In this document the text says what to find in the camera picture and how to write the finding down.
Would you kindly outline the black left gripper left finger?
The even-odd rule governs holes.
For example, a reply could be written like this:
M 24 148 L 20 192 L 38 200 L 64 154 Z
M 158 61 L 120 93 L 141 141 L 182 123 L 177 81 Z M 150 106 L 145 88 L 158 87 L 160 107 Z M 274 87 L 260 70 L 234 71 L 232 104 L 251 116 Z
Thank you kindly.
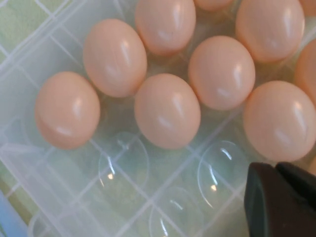
M 248 168 L 244 210 L 251 237 L 314 237 L 316 207 L 310 207 L 272 166 Z

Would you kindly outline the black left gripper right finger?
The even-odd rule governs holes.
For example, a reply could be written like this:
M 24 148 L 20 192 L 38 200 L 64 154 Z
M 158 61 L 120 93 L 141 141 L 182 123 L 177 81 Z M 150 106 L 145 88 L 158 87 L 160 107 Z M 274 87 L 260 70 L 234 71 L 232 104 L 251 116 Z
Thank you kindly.
M 276 170 L 310 207 L 316 206 L 316 176 L 289 162 L 279 162 Z

